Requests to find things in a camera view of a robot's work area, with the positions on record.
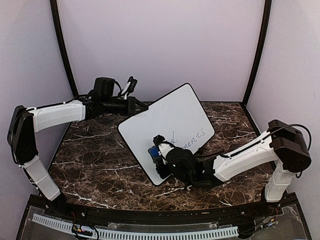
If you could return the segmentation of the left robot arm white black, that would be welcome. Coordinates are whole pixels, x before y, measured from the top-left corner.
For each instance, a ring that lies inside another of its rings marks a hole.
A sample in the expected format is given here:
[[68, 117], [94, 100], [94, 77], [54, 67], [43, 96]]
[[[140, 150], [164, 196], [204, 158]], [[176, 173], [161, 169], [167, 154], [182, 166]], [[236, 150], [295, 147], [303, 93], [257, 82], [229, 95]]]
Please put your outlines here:
[[70, 206], [63, 193], [40, 160], [36, 134], [42, 130], [95, 119], [104, 114], [134, 116], [148, 110], [148, 105], [135, 97], [105, 97], [93, 99], [80, 95], [72, 100], [39, 107], [18, 105], [13, 112], [7, 134], [12, 158], [41, 194], [51, 201], [51, 210], [60, 218], [67, 218]]

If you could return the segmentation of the white whiteboard with black frame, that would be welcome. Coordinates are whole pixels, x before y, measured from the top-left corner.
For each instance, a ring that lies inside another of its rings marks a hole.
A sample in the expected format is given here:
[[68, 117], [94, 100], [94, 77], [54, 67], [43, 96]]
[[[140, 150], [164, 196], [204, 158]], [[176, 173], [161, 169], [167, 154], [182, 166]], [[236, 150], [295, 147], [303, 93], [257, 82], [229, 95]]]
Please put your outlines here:
[[121, 122], [118, 132], [155, 186], [165, 180], [156, 172], [148, 152], [154, 146], [154, 137], [161, 135], [176, 147], [195, 153], [215, 135], [213, 125], [189, 83], [150, 104], [148, 110]]

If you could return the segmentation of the blue whiteboard eraser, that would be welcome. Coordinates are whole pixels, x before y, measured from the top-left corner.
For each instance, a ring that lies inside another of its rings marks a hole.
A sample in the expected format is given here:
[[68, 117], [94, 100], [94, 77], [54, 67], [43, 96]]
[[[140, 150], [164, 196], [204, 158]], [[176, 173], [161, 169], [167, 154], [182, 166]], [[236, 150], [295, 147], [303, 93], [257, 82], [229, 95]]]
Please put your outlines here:
[[159, 151], [156, 146], [153, 146], [148, 149], [148, 153], [152, 158], [158, 158], [159, 157]]

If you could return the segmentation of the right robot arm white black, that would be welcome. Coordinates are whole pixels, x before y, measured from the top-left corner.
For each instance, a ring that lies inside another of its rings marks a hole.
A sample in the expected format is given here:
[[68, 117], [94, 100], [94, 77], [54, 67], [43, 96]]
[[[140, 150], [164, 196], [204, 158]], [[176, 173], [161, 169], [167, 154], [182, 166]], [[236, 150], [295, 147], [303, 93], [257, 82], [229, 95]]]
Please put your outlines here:
[[302, 127], [272, 120], [268, 129], [251, 142], [225, 154], [207, 155], [205, 161], [198, 161], [198, 156], [189, 149], [175, 146], [162, 135], [154, 137], [154, 145], [148, 153], [162, 179], [173, 176], [188, 186], [201, 189], [221, 186], [247, 170], [274, 161], [276, 167], [264, 187], [263, 200], [255, 205], [255, 213], [266, 217], [294, 178], [311, 165], [311, 143], [306, 143], [299, 130]]

